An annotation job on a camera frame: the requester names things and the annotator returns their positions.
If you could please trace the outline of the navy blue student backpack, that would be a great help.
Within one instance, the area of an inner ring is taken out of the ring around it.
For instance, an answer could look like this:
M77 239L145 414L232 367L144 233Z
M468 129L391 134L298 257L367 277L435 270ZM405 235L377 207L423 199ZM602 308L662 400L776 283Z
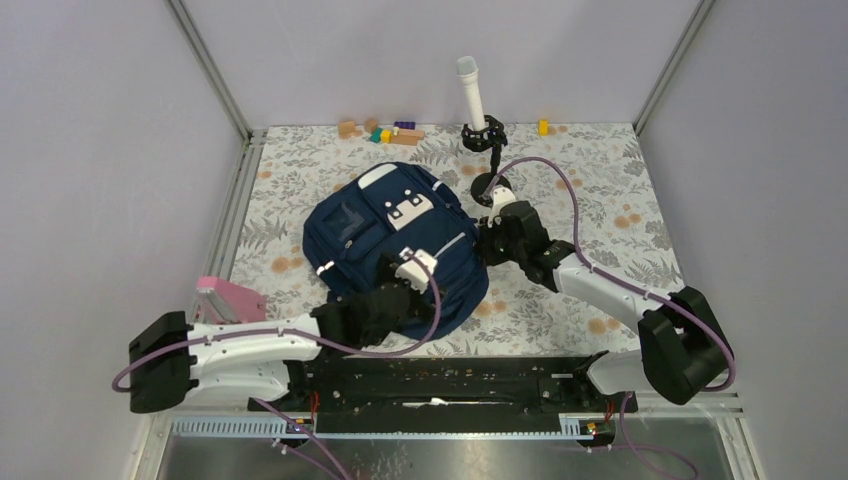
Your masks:
M434 336L458 329L484 299L489 277L476 220L426 168L379 164L318 203L303 225L302 251L335 295L366 292L382 254L422 250L436 261L442 314Z

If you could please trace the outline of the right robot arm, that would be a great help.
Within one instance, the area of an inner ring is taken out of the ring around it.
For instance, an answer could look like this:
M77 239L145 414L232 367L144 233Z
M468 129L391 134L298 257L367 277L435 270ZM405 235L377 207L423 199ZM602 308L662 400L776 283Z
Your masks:
M573 386L583 410L597 412L613 394L647 389L684 405L733 382L734 354L700 291L658 294L604 269L577 243L551 238L526 201L493 209L478 226L487 265L513 262L529 281L584 301L637 333L638 349L599 353L583 365Z

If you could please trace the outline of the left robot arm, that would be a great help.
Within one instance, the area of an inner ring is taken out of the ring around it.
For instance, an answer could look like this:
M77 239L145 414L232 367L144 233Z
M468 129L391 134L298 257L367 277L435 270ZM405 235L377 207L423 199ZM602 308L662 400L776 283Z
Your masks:
M111 388L130 397L137 414L182 404L276 401L296 411L309 401L307 380L293 362L327 353L377 357L373 346L403 321L432 313L424 337L439 326L442 298L435 257L423 250L383 256L381 282L365 293L326 303L309 313L253 324L191 324L183 311L168 312L128 345L129 363Z

